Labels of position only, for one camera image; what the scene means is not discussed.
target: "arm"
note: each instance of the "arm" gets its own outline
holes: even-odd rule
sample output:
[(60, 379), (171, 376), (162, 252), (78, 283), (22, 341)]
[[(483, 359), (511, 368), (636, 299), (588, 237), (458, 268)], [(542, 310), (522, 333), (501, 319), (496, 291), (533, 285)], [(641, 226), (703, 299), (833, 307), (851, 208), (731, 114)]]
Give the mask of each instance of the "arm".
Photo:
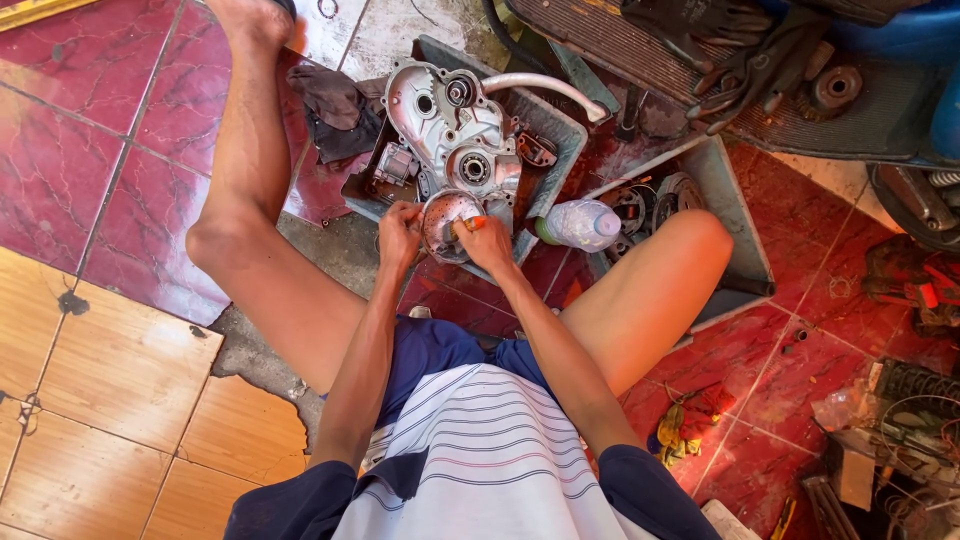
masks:
[(616, 444), (640, 446), (616, 397), (584, 346), (550, 308), (514, 263), (510, 237), (497, 219), (470, 232), (454, 225), (470, 258), (500, 284), (530, 340), (537, 365), (566, 416), (599, 456)]
[(420, 205), (394, 204), (380, 220), (380, 267), (373, 293), (324, 404), (307, 468), (344, 461), (354, 471), (370, 437), (390, 376), (396, 303), (420, 242)]

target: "orange wood-pattern tile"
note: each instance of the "orange wood-pattern tile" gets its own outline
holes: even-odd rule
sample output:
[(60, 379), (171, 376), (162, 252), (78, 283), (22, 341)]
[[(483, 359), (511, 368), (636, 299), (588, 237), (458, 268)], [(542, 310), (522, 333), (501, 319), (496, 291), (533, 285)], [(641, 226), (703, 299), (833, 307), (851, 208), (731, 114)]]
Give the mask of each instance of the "orange wood-pattern tile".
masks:
[(223, 336), (87, 282), (76, 294), (90, 310), (63, 321), (42, 406), (172, 454)]
[(23, 426), (16, 421), (19, 416), (19, 401), (11, 398), (0, 401), (0, 493), (3, 493), (7, 473), (13, 461), (13, 453), (16, 452), (16, 443), (23, 432)]
[(0, 391), (36, 390), (62, 313), (58, 298), (77, 278), (0, 248)]
[(271, 484), (303, 472), (305, 447), (297, 409), (234, 376), (210, 378), (177, 456)]
[(175, 458), (143, 540), (223, 538), (233, 503), (257, 487), (255, 483)]
[(170, 459), (42, 411), (20, 443), (0, 522), (53, 540), (137, 538)]
[(43, 540), (43, 537), (0, 524), (0, 540)]

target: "man's left hand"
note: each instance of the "man's left hand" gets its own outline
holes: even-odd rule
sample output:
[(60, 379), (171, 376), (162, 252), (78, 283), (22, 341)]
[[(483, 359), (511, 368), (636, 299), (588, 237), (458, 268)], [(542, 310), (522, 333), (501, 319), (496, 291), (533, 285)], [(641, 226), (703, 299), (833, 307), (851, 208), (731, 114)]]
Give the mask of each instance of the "man's left hand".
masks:
[(380, 266), (406, 270), (420, 247), (423, 204), (398, 201), (380, 218)]

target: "person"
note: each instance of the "person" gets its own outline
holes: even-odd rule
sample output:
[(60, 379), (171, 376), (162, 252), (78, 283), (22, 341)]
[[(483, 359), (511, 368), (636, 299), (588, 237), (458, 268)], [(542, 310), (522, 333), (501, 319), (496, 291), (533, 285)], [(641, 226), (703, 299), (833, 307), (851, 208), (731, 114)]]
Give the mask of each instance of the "person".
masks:
[(719, 538), (641, 449), (616, 399), (718, 283), (732, 252), (719, 221), (700, 210), (671, 217), (559, 315), (513, 262), (501, 223), (474, 232), (457, 223), (529, 340), (484, 349), (453, 323), (397, 316), (420, 206), (396, 203), (380, 220), (369, 300), (276, 230), (291, 169), (275, 69), (293, 29), (279, 1), (207, 0), (233, 65), (186, 250), (329, 396), (306, 470), (240, 497), (225, 537)]

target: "bare foot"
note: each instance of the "bare foot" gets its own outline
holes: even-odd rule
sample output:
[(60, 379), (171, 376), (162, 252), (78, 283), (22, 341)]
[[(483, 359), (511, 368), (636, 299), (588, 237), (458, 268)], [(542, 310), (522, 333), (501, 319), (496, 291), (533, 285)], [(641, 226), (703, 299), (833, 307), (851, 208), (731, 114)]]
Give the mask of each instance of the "bare foot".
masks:
[(290, 38), (294, 21), (274, 0), (205, 0), (224, 27), (230, 50), (276, 52)]

